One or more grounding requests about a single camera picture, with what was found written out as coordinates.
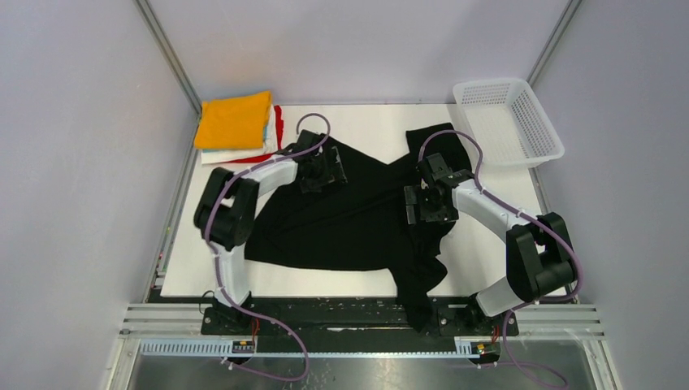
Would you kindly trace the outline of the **black t shirt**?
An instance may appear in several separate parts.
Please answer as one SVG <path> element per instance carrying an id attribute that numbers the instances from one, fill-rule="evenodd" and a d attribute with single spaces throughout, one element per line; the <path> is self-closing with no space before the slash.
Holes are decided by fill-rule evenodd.
<path id="1" fill-rule="evenodd" d="M 426 331 L 433 315 L 427 294 L 448 274 L 438 259 L 440 242 L 454 224 L 408 224 L 404 188 L 421 181 L 416 163 L 422 147 L 425 156 L 441 154 L 452 171 L 471 163 L 450 123 L 408 131 L 405 139 L 408 154 L 390 163 L 329 139 L 346 183 L 319 193 L 303 193 L 296 183 L 277 188 L 255 219 L 246 259 L 326 271 L 387 269 L 407 323 Z"/>

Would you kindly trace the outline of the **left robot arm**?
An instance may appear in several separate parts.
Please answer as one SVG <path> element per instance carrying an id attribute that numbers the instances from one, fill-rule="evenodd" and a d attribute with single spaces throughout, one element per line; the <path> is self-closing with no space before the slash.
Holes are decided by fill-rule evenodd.
<path id="1" fill-rule="evenodd" d="M 297 141 L 243 171 L 215 168 L 193 216 L 213 257 L 216 288 L 213 310 L 234 334 L 249 329 L 251 298 L 245 245 L 254 229 L 258 200 L 288 184 L 303 193 L 320 193 L 347 181 L 340 151 L 327 134 L 303 131 Z"/>

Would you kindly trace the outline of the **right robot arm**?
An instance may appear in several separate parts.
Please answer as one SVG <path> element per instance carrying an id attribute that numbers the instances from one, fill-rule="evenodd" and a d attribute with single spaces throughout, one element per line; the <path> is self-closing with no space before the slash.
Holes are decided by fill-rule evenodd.
<path id="1" fill-rule="evenodd" d="M 404 189 L 408 223 L 453 223 L 465 214 L 505 244 L 505 277 L 471 296 L 466 305 L 466 324 L 473 333 L 489 333 L 498 315 L 576 281 L 561 217 L 550 213 L 531 220 L 510 210 L 479 188 L 471 171 L 451 171 L 440 154 L 422 158 L 416 167 L 421 183 Z"/>

